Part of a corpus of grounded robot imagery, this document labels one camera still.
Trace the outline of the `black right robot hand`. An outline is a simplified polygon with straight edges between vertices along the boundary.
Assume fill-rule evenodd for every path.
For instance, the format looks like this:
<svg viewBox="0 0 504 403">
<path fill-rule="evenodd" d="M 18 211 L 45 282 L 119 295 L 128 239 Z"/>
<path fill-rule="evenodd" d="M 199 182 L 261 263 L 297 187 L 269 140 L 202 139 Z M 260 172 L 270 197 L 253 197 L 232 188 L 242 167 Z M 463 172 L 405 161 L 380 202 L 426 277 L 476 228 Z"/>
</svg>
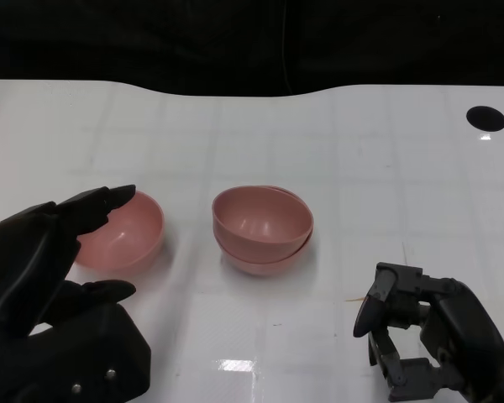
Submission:
<svg viewBox="0 0 504 403">
<path fill-rule="evenodd" d="M 432 359 L 401 359 L 389 328 L 418 326 Z M 354 323 L 368 338 L 370 365 L 379 366 L 388 400 L 432 399 L 439 390 L 468 402 L 504 402 L 504 340 L 473 291 L 418 267 L 380 262 Z"/>
</svg>

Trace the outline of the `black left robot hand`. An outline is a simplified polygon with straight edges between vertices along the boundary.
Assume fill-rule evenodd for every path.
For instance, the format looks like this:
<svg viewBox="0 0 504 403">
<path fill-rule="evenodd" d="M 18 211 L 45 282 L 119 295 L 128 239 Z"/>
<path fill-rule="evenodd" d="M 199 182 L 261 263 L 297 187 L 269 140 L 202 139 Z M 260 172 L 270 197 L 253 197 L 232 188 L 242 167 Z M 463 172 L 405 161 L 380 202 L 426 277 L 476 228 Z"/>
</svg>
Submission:
<svg viewBox="0 0 504 403">
<path fill-rule="evenodd" d="M 134 194 L 101 187 L 0 222 L 0 402 L 127 402 L 149 389 L 150 346 L 122 306 L 135 287 L 67 279 L 79 237 Z"/>
</svg>

